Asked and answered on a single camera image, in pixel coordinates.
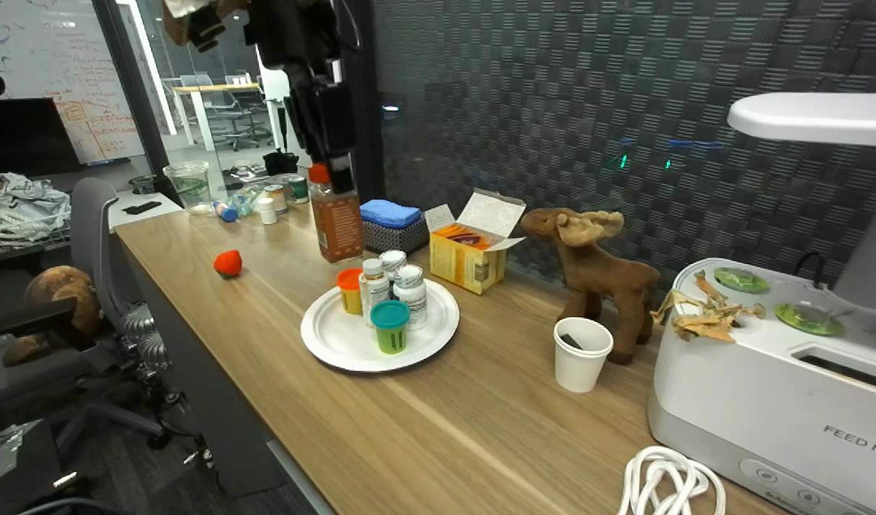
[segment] cardboard box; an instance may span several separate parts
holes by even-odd
[[[506,249],[525,238],[509,238],[528,203],[476,189],[456,218],[447,203],[427,210],[430,222],[430,270],[485,295],[505,280]]]

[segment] white cable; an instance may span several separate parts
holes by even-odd
[[[658,496],[665,478],[674,482],[674,495]],[[689,501],[709,485],[717,488],[717,515],[725,515],[725,482],[717,472],[675,449],[648,445],[628,462],[619,515],[694,515]]]

